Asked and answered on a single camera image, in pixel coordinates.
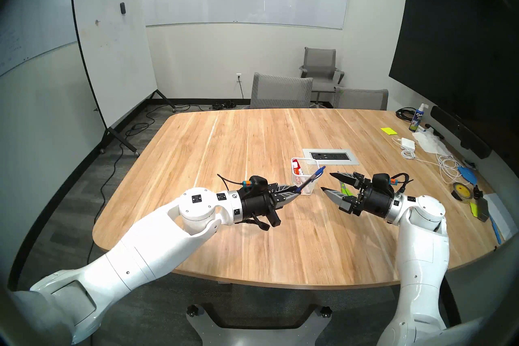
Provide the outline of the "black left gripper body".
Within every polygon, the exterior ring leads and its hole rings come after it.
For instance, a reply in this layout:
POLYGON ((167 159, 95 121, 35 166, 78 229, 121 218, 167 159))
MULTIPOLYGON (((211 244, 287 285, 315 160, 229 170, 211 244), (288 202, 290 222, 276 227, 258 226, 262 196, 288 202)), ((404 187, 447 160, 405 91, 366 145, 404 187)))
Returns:
POLYGON ((260 228, 277 227, 281 220, 276 213, 278 207, 274 207, 271 186, 266 187, 242 187, 239 190, 239 199, 242 206, 242 217, 240 223, 248 223, 260 228))

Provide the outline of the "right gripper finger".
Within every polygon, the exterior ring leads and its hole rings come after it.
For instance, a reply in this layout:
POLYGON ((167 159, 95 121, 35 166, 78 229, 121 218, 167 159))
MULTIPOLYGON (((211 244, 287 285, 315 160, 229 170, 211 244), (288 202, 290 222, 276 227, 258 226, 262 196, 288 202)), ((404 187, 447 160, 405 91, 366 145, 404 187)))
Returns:
POLYGON ((330 175, 336 179, 338 179, 341 183, 344 183, 345 185, 350 185, 355 189, 360 189, 364 183, 364 175, 354 172, 352 174, 350 173, 330 173, 330 175))
POLYGON ((357 197, 353 195, 346 195, 340 191, 333 190, 326 187, 321 187, 323 193, 338 206, 339 210, 351 214, 356 206, 357 197))

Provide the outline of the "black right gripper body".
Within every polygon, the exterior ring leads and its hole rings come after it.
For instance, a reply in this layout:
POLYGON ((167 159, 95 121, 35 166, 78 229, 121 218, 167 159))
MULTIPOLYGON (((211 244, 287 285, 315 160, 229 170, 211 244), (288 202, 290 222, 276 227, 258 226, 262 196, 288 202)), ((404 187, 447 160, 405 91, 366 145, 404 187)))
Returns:
POLYGON ((393 184, 367 183, 359 188, 357 200, 352 206, 351 213, 360 216, 362 212, 371 213, 382 219, 386 219, 393 200, 395 191, 393 184))

